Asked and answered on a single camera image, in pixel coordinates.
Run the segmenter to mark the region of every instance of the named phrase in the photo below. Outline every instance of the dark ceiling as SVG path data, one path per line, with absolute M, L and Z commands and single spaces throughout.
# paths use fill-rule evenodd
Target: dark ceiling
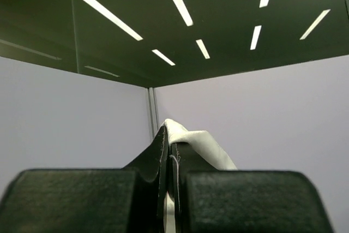
M 172 0 L 97 1 L 143 40 L 83 0 L 0 0 L 0 56 L 158 87 L 349 53 L 345 0 L 269 0 L 263 8 L 260 0 L 183 0 L 194 22 L 189 27 Z M 327 9 L 309 36 L 299 40 Z M 257 47 L 250 50 L 258 25 Z M 176 65 L 160 59 L 154 49 Z

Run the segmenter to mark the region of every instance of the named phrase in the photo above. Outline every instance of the white fabric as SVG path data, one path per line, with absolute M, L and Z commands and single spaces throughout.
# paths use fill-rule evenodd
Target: white fabric
M 166 119 L 161 126 L 167 128 L 169 144 L 186 142 L 213 167 L 219 170 L 237 170 L 234 162 L 207 131 L 188 131 L 178 122 Z M 167 194 L 166 233 L 176 233 L 175 203 Z

